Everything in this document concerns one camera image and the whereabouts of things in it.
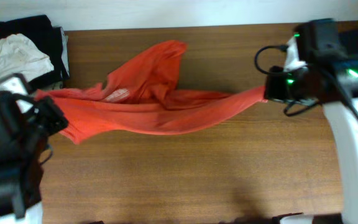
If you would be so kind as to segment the red orange t-shirt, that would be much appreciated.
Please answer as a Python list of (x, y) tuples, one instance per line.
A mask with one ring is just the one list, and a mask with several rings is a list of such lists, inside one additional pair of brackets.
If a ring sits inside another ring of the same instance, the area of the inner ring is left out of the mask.
[(51, 97), (68, 127), (61, 134), (73, 143), (108, 131), (176, 135), (210, 128), (264, 100), (264, 86), (240, 93), (177, 88), (186, 44), (168, 40), (130, 59), (85, 90), (37, 91)]

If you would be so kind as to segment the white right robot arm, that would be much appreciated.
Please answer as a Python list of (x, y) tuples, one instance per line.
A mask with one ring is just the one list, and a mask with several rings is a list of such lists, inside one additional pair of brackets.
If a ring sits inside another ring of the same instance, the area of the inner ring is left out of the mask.
[(283, 215), (275, 223), (358, 223), (358, 29), (341, 32), (332, 19), (296, 26), (279, 50), (284, 66), (267, 72), (264, 97), (296, 116), (322, 107), (336, 145), (344, 205), (339, 213)]

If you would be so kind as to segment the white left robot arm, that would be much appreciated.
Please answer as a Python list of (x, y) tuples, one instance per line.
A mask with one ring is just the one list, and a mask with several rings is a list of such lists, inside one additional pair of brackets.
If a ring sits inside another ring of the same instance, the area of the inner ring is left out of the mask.
[(23, 75), (0, 80), (0, 223), (42, 223), (40, 183), (50, 136), (68, 126), (46, 96), (35, 100)]

